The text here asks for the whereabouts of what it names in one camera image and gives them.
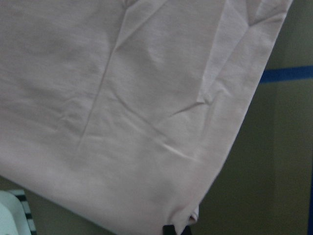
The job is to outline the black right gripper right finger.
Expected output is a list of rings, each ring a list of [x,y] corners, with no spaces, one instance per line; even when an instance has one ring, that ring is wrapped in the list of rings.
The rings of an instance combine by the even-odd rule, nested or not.
[[[191,224],[188,222],[187,225],[184,227],[181,235],[191,235]]]

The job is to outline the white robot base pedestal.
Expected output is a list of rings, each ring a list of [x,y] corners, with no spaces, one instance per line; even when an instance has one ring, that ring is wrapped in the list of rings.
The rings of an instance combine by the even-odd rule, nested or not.
[[[0,192],[0,233],[2,235],[37,233],[24,190]]]

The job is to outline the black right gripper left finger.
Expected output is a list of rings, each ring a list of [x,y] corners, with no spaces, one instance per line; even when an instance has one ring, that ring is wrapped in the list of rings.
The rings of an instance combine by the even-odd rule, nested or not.
[[[162,227],[163,235],[176,235],[176,230],[174,225],[164,225]]]

